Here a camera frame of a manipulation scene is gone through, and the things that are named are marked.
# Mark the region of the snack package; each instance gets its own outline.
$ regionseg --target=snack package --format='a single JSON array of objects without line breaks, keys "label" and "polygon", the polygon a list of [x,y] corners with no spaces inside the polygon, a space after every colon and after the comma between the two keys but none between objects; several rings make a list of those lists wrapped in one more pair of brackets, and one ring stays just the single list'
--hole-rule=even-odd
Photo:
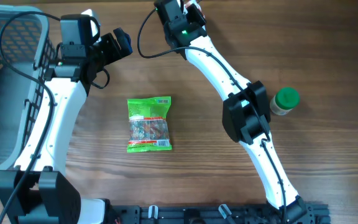
[{"label": "snack package", "polygon": [[128,100],[130,139],[127,152],[172,149],[165,120],[170,106],[170,96]]}]

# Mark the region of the perforated bin side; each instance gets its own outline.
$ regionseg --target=perforated bin side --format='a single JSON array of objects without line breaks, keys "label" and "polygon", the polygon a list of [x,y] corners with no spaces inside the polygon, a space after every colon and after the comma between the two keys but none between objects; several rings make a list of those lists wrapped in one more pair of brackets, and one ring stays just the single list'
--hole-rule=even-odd
[{"label": "perforated bin side", "polygon": [[[0,6],[0,30],[14,14],[40,11],[28,6]],[[48,20],[28,15],[14,20],[2,37],[7,61],[42,81],[55,50],[48,38]],[[43,89],[6,68],[0,57],[0,170],[10,168],[26,144],[37,118]]]}]

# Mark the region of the wood surface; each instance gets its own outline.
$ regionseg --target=wood surface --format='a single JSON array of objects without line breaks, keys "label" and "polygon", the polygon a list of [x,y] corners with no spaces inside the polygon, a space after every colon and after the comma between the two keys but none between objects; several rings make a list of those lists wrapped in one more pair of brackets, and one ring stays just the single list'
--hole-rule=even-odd
[{"label": "wood surface", "polygon": [[[115,205],[264,203],[263,185],[247,153],[226,135],[222,102],[212,85],[177,54],[144,59],[136,35],[152,2],[36,4],[55,16],[92,8],[102,34],[122,27],[134,53],[107,69],[104,90],[92,88],[67,156],[67,177],[84,197]],[[327,203],[333,223],[358,223],[358,1],[202,2],[208,34],[243,76],[260,80],[269,98],[285,87],[301,103],[270,127],[277,154],[299,194]],[[50,36],[60,30],[50,22]],[[142,51],[168,49],[153,15]],[[98,82],[106,79],[103,74]],[[173,150],[128,154],[128,98],[172,96]]]}]

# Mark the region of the plastic bin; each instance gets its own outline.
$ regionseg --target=plastic bin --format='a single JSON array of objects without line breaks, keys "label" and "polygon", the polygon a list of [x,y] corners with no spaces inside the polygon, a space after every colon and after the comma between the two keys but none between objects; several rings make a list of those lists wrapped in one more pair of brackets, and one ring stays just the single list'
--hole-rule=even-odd
[{"label": "plastic bin", "polygon": [[[29,6],[0,5],[0,30],[7,20],[22,11],[41,11]],[[2,37],[8,62],[26,74],[42,80],[44,68],[55,50],[48,38],[44,16],[17,18]],[[42,101],[41,86],[6,68],[0,58],[0,170],[13,166],[25,146]]]}]

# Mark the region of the barcode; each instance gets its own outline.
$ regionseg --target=barcode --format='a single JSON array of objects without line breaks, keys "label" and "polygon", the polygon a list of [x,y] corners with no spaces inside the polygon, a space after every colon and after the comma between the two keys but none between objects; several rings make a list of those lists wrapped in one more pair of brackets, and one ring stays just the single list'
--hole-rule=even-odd
[{"label": "barcode", "polygon": [[168,103],[168,100],[158,100],[158,103]]},{"label": "barcode", "polygon": [[154,146],[169,146],[169,140],[157,140]]}]

